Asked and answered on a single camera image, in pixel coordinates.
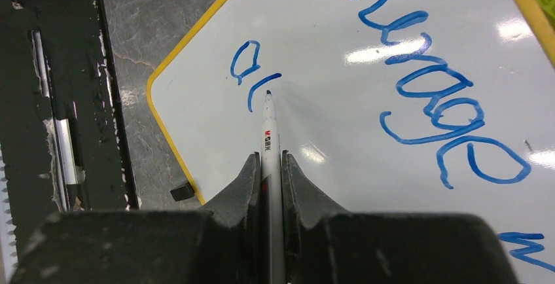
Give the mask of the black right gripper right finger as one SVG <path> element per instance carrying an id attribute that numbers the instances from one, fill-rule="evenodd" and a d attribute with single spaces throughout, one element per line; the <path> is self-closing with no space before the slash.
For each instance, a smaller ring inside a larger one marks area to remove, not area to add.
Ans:
<path id="1" fill-rule="evenodd" d="M 289 283 L 516 283 L 490 226 L 464 213 L 351 212 L 281 158 Z"/>

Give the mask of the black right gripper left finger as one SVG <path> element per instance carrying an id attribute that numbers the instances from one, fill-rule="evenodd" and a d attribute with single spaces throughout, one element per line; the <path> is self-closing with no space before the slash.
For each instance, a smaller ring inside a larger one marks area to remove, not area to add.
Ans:
<path id="1" fill-rule="evenodd" d="M 192 211 L 55 213 L 28 241 L 12 283 L 256 283 L 260 157 Z"/>

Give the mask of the blue whiteboard marker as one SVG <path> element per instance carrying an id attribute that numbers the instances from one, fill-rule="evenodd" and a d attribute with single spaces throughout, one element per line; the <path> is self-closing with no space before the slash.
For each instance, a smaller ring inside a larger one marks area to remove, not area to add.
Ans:
<path id="1" fill-rule="evenodd" d="M 262 122 L 261 192 L 266 262 L 265 283 L 286 283 L 281 187 L 281 151 L 276 106 L 271 91 L 264 99 Z"/>

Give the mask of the yellow framed whiteboard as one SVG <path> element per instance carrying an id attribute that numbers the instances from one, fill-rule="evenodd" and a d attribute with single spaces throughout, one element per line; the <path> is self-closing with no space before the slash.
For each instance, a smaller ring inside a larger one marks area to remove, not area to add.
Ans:
<path id="1" fill-rule="evenodd" d="M 554 282 L 554 29 L 537 0 L 217 0 L 148 80 L 199 200 L 281 148 L 353 211 L 485 219 Z"/>

